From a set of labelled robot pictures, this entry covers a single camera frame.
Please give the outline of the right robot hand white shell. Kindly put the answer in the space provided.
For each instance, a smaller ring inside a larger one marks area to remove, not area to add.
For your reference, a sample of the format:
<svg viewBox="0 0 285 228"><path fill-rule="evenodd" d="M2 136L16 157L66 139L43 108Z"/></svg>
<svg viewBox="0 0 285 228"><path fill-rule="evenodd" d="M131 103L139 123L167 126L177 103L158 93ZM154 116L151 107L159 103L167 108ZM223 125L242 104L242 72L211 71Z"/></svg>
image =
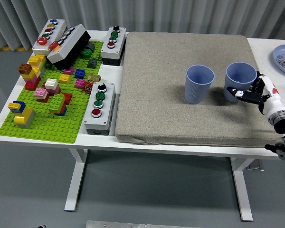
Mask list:
<svg viewBox="0 0 285 228"><path fill-rule="evenodd" d="M261 114L267 118L277 118L283 116L285 118L285 106L281 102L281 96L269 77L256 72L251 90L240 90L231 86L227 87L227 91L236 99L258 105Z"/></svg>

